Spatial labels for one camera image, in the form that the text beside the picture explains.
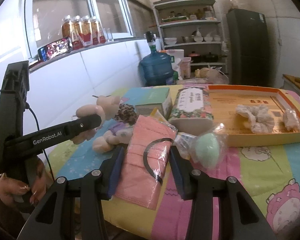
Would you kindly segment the person's left hand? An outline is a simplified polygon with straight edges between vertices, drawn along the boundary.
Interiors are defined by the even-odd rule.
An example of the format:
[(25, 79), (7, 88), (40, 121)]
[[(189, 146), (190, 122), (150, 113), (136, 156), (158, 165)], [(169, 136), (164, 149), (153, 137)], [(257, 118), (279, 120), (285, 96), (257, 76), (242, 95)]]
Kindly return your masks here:
[(30, 194), (30, 207), (35, 207), (44, 197), (53, 180), (48, 175), (45, 165), (40, 158), (36, 162), (36, 176), (32, 185), (0, 175), (0, 230), (16, 239), (23, 228), (26, 213), (17, 207), (15, 196), (22, 197)]

